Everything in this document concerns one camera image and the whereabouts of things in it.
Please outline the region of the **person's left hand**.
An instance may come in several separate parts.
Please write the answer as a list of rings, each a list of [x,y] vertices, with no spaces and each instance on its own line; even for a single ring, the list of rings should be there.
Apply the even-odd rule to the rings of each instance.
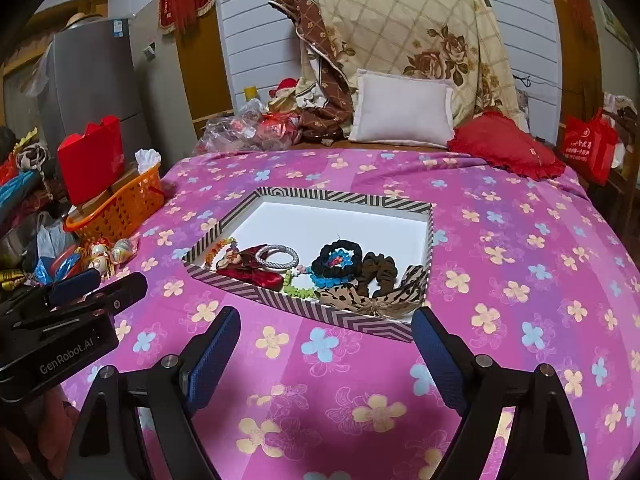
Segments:
[[[61,386],[43,395],[43,411],[36,426],[38,448],[49,470],[58,477],[62,476],[78,416],[78,409],[67,399]]]

